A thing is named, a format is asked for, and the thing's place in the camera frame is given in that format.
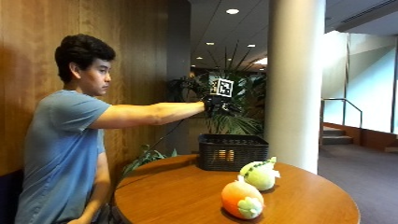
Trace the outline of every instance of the man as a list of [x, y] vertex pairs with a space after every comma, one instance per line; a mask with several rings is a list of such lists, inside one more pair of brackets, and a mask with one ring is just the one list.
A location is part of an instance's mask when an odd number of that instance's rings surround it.
[[195, 103], [109, 105], [96, 96], [110, 83], [113, 48], [89, 35], [66, 36], [54, 60], [64, 89], [37, 105], [25, 140], [25, 179], [17, 224], [92, 223], [110, 187], [102, 129], [162, 125], [214, 107]]

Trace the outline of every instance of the green leaves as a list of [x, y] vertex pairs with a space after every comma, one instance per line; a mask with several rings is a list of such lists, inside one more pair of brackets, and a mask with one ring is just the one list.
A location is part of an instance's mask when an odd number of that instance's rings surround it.
[[[141, 156], [134, 161], [132, 161], [129, 164], [125, 165], [121, 179], [124, 179], [125, 176], [144, 164], [147, 164], [150, 161], [157, 161], [167, 158], [157, 150], [150, 149], [149, 145], [141, 145], [141, 151], [142, 151]], [[178, 155], [174, 149], [170, 157], [175, 157], [175, 156]]]
[[189, 102], [189, 95], [194, 93], [198, 98], [210, 92], [209, 75], [198, 77], [181, 77], [167, 82], [167, 101]]
[[206, 126], [209, 133], [227, 133], [227, 134], [262, 134], [263, 124], [255, 119], [242, 116], [222, 116], [214, 115], [206, 119]]

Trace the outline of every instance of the ceiling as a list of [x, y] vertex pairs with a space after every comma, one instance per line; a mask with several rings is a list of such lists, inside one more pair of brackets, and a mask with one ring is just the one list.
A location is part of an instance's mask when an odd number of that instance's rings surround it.
[[[190, 58], [199, 68], [225, 65], [237, 45], [238, 63], [266, 57], [269, 0], [189, 0], [191, 4]], [[226, 14], [235, 8], [238, 14]], [[326, 0], [325, 33], [330, 31], [368, 35], [398, 35], [398, 0]], [[250, 71], [261, 72], [255, 64]]]

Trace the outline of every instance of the man's ear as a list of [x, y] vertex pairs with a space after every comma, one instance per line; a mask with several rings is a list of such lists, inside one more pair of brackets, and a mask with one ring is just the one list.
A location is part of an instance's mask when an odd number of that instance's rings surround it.
[[69, 70], [77, 79], [81, 78], [80, 76], [81, 69], [76, 63], [69, 63]]

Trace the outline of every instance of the man's right arm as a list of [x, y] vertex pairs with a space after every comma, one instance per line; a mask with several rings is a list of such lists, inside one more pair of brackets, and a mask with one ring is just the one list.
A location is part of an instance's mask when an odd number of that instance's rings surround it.
[[121, 129], [137, 125], [162, 125], [189, 118], [202, 111], [203, 102], [112, 105], [88, 127], [92, 129]]

